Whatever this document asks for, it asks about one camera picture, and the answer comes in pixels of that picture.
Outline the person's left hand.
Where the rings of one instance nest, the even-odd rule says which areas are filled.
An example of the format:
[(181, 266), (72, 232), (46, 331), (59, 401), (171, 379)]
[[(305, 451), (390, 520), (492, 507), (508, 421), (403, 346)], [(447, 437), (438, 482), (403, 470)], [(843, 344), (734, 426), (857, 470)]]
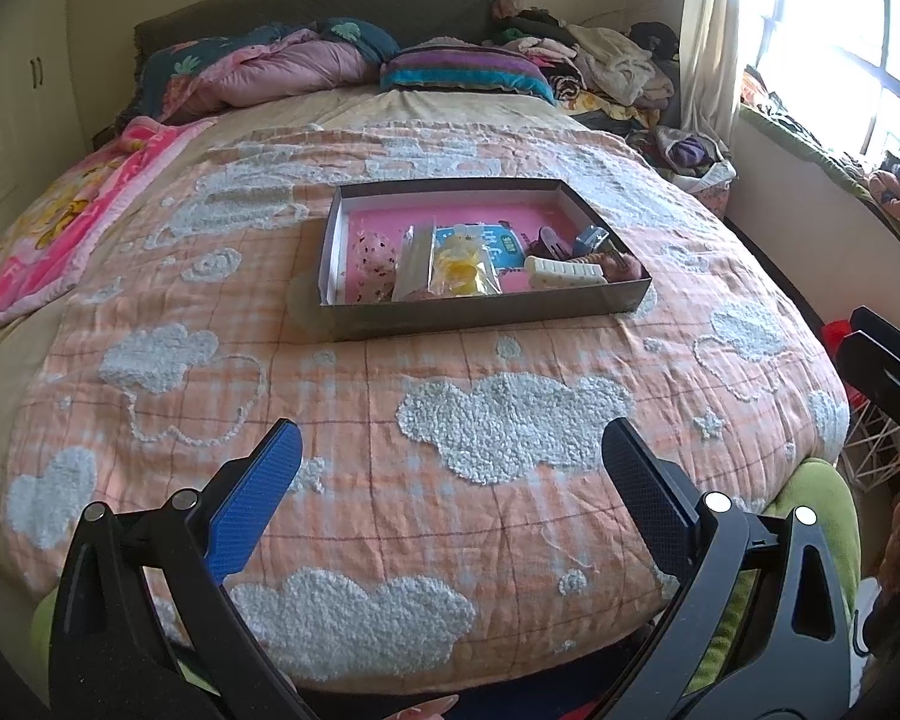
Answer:
[(388, 715), (386, 720), (443, 720), (457, 704), (458, 695), (442, 695), (437, 699), (424, 700), (413, 707), (398, 710)]

